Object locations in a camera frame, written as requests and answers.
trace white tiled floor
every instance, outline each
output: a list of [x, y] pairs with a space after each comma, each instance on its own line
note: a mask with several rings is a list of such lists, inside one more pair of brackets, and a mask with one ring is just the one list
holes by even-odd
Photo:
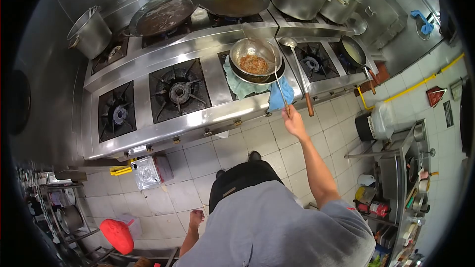
[[[354, 125], [360, 111], [352, 93], [316, 105], [313, 117], [308, 116], [306, 109], [300, 111], [342, 198], [349, 202], [354, 199], [359, 174], [369, 168], [364, 160], [349, 161], [343, 157], [348, 150], [362, 148]], [[252, 150], [261, 153], [303, 204], [314, 202], [300, 143], [286, 131], [279, 113], [245, 122], [232, 130], [228, 138], [212, 136], [167, 150], [174, 179], [158, 188], [139, 191], [131, 173], [118, 177], [108, 172], [90, 174], [84, 183], [86, 197], [80, 202], [89, 205], [87, 219], [98, 225], [104, 218], [126, 212], [138, 216], [143, 236], [135, 242], [136, 249], [181, 246], [188, 230], [189, 212], [202, 209], [205, 222], [208, 218], [215, 173], [244, 162]], [[202, 224], [199, 233], [204, 233], [205, 228]], [[104, 237], [97, 236], [89, 241], [105, 243]]]

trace white plastic bag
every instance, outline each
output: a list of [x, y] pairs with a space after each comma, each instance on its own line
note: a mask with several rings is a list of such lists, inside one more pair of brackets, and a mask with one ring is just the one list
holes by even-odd
[[383, 101], [378, 102], [371, 113], [376, 139], [389, 139], [394, 133], [394, 117], [391, 105]]

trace person's hand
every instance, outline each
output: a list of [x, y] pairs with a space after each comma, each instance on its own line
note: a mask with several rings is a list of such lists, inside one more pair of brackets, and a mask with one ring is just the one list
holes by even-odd
[[284, 118], [285, 128], [287, 131], [297, 137], [300, 141], [308, 138], [300, 113], [295, 110], [295, 107], [292, 104], [289, 104], [289, 110], [290, 117], [287, 116], [285, 108], [282, 108], [282, 118]]
[[190, 227], [199, 227], [199, 224], [205, 220], [205, 214], [202, 210], [195, 209], [190, 212]]

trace person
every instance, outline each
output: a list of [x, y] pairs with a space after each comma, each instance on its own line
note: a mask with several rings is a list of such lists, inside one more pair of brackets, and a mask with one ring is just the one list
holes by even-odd
[[272, 167], [253, 151], [249, 161], [217, 173], [206, 232], [200, 210], [190, 225], [176, 267], [367, 266], [375, 248], [371, 229], [343, 201], [332, 174], [293, 105], [285, 127], [302, 146], [308, 183], [319, 211], [301, 207]]

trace wok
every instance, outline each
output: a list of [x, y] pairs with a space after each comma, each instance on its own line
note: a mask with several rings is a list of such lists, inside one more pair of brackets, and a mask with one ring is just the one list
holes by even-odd
[[[358, 42], [356, 42], [356, 40], [347, 35], [343, 35], [340, 38], [339, 46], [340, 50], [343, 52], [343, 55], [348, 60], [348, 62], [350, 62], [353, 66], [362, 67], [366, 73], [366, 76], [368, 77], [368, 80], [370, 79], [371, 74], [371, 77], [373, 77], [373, 80], [376, 82], [376, 85], [380, 84], [378, 82], [378, 79], [376, 78], [376, 75], [373, 73], [373, 71], [371, 71], [371, 68], [365, 65], [366, 55], [364, 54], [363, 49], [358, 44]], [[376, 91], [374, 90], [374, 86], [371, 83], [371, 80], [370, 87], [371, 91], [373, 92], [373, 95], [376, 95]]]
[[269, 7], [270, 0], [199, 0], [199, 5], [220, 17], [243, 18]]
[[198, 7], [199, 0], [151, 0], [134, 14], [127, 37], [162, 34], [180, 26]]

